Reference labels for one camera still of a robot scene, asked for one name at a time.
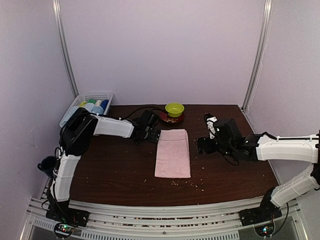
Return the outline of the red floral plate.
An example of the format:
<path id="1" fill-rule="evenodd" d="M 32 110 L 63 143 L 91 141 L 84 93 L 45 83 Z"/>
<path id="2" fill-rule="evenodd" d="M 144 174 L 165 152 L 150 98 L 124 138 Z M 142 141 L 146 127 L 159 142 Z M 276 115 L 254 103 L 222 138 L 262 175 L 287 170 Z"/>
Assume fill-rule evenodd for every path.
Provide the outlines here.
<path id="1" fill-rule="evenodd" d="M 165 112 L 161 111 L 158 115 L 160 120 L 169 124 L 181 123 L 185 119 L 185 113 L 182 113 L 179 117 L 172 117 L 172 116 L 169 116 L 169 114 L 166 111 Z"/>

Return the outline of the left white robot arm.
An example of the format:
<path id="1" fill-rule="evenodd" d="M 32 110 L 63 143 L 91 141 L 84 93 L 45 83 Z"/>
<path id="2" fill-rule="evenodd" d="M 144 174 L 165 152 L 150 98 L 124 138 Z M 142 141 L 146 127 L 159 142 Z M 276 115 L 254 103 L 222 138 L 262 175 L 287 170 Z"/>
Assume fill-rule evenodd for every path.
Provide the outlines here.
<path id="1" fill-rule="evenodd" d="M 78 108 L 61 128 L 59 146 L 51 172 L 51 185 L 46 196 L 49 203 L 46 217 L 57 222 L 85 226 L 89 213 L 70 208 L 70 188 L 81 157 L 88 151 L 94 136 L 105 135 L 157 144 L 161 130 L 156 128 L 158 115 L 145 110 L 135 119 L 115 118 Z"/>

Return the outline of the blue polka dot towel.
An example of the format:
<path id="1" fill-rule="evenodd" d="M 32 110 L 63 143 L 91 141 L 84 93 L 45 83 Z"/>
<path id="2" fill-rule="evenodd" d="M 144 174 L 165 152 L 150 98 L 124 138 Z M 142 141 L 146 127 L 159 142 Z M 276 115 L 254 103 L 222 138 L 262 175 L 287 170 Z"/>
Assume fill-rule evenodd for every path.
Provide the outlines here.
<path id="1" fill-rule="evenodd" d="M 94 106 L 91 113 L 96 114 L 96 115 L 102 115 L 104 113 L 104 109 L 100 105 Z"/>

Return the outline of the pink towel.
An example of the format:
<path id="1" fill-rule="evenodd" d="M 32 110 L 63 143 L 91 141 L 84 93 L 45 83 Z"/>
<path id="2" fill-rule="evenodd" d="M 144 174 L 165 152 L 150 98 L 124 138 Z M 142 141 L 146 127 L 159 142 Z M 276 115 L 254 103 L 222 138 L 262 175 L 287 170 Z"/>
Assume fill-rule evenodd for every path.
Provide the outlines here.
<path id="1" fill-rule="evenodd" d="M 191 177 L 189 137 L 185 129 L 161 131 L 157 143 L 154 176 L 168 179 Z"/>

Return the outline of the green plastic bowl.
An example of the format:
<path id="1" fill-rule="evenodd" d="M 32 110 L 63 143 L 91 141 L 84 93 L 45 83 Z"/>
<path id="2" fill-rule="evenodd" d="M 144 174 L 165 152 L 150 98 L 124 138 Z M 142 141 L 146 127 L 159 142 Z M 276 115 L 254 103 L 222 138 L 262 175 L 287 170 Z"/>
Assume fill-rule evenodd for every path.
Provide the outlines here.
<path id="1" fill-rule="evenodd" d="M 181 103 L 172 102 L 165 106 L 165 111 L 172 118 L 178 118 L 183 114 L 185 107 Z"/>

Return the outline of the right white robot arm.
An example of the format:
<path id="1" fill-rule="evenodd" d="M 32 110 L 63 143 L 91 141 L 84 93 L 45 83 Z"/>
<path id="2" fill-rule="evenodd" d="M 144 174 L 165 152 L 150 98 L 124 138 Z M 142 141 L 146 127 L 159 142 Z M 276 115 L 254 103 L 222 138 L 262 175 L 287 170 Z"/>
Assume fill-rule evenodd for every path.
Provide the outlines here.
<path id="1" fill-rule="evenodd" d="M 241 161 L 269 160 L 308 162 L 309 166 L 284 184 L 269 189 L 260 205 L 239 212 L 243 226 L 273 221 L 282 216 L 281 207 L 320 188 L 320 135 L 281 137 L 268 132 L 242 136 L 233 118 L 217 119 L 206 114 L 209 134 L 194 140 L 198 154 L 220 153 L 231 165 Z"/>

